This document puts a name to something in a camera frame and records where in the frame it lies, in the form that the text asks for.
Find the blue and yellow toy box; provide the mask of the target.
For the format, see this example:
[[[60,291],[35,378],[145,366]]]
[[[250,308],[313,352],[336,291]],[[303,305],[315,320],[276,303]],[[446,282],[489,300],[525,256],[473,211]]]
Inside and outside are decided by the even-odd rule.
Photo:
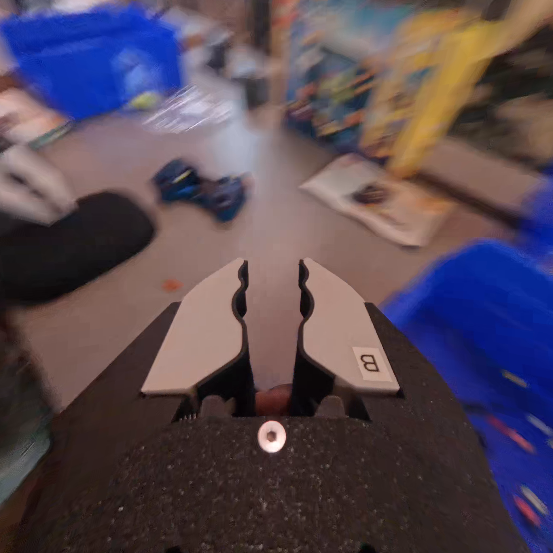
[[[281,1],[285,121],[401,176],[450,130],[511,1]]]

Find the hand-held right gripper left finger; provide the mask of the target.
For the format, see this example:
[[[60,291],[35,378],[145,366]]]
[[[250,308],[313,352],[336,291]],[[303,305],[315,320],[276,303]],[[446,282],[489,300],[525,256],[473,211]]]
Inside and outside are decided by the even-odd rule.
[[[248,353],[248,262],[237,258],[182,299],[145,378],[143,395],[184,395]]]

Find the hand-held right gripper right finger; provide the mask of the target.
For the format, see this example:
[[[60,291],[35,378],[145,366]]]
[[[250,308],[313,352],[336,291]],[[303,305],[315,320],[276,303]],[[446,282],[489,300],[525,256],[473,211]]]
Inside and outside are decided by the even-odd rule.
[[[331,382],[362,395],[397,395],[400,384],[365,302],[311,258],[299,262],[298,351]]]

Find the blue plastic bin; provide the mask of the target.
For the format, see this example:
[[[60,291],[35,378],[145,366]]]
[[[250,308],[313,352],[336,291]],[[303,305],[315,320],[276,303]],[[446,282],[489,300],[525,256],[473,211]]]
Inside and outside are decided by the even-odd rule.
[[[137,3],[13,15],[1,22],[1,38],[20,81],[75,121],[121,109],[111,62],[125,46],[142,49],[157,61],[162,96],[184,84],[176,30]]]
[[[552,269],[483,240],[441,259],[380,310],[438,370],[487,459],[483,419],[499,370],[528,377],[552,423]]]

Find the clear plastic bag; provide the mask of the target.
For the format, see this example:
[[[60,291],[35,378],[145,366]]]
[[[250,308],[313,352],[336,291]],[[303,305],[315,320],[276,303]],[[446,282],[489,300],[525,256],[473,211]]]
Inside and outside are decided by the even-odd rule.
[[[235,107],[232,99],[188,85],[162,100],[146,115],[142,125],[152,133],[180,135],[228,123]]]
[[[112,59],[115,89],[123,109],[141,109],[133,107],[146,96],[156,103],[162,95],[163,79],[159,64],[146,51],[125,46]]]

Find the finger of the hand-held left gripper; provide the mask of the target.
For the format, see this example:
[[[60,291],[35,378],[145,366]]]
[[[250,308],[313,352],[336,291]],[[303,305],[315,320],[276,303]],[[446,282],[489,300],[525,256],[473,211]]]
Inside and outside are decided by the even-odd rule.
[[[1,152],[1,214],[51,226],[75,211],[75,196],[63,174],[26,145]]]

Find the blue brick-built game console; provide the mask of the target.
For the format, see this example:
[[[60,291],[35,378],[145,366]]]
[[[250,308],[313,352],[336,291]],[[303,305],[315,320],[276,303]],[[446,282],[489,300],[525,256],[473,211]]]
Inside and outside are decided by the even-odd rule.
[[[166,163],[152,176],[151,183],[162,202],[194,205],[221,224],[228,224],[239,215],[252,189],[247,174],[212,180],[181,158]]]

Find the large black cushioned pad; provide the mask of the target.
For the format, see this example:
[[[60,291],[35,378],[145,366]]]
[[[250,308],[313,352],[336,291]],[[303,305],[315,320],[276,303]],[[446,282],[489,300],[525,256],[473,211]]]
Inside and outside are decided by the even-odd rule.
[[[50,226],[12,224],[1,234],[1,297],[23,305],[53,301],[142,252],[155,235],[148,213],[111,191],[80,198]]]

